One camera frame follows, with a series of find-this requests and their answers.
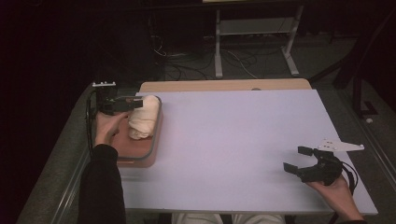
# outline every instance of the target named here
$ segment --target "table surface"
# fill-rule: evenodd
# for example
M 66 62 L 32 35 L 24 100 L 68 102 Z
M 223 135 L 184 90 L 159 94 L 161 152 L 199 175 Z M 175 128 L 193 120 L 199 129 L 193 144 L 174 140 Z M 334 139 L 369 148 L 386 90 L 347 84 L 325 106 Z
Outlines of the table surface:
M 149 168 L 120 168 L 127 209 L 168 212 L 322 214 L 332 210 L 283 162 L 299 167 L 316 159 L 297 146 L 316 147 L 323 138 L 338 139 L 315 90 L 284 90 L 303 79 L 205 81 L 206 90 L 183 91 L 188 83 L 145 83 L 141 91 L 163 84 L 163 128 L 156 162 Z M 174 91 L 166 92 L 174 85 Z M 211 91 L 213 85 L 239 91 Z M 345 152 L 336 153 L 351 165 Z M 376 214 L 360 182 L 355 200 L 363 214 Z

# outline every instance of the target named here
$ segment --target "metal stand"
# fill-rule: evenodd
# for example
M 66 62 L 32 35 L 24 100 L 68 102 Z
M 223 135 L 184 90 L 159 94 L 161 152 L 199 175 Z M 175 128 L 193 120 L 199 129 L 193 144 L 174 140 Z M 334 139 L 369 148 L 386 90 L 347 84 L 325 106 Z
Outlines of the metal stand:
M 222 78 L 221 55 L 220 55 L 220 36 L 221 35 L 246 35 L 246 34 L 273 34 L 287 33 L 289 40 L 282 49 L 283 56 L 292 76 L 297 77 L 299 72 L 291 58 L 290 50 L 293 45 L 294 37 L 297 34 L 297 28 L 303 14 L 304 6 L 299 6 L 294 17 L 290 18 L 272 18 L 261 20 L 235 20 L 222 21 L 220 11 L 217 10 L 216 17 L 216 53 L 215 53 L 215 70 L 216 78 Z
M 366 105 L 367 109 L 363 110 L 361 109 L 361 78 L 360 77 L 355 77 L 353 79 L 353 109 L 355 110 L 356 114 L 359 116 L 360 119 L 363 119 L 365 115 L 377 115 L 378 112 L 376 112 L 374 106 L 368 102 L 364 101 L 364 104 Z
M 320 80 L 323 77 L 326 77 L 329 75 L 331 72 L 337 70 L 338 68 L 342 67 L 345 63 L 347 63 L 349 60 L 349 54 L 341 59 L 340 61 L 330 65 L 329 67 L 325 68 L 323 71 L 317 73 L 316 75 L 312 76 L 311 78 L 308 79 L 309 84 L 312 84 L 318 80 Z

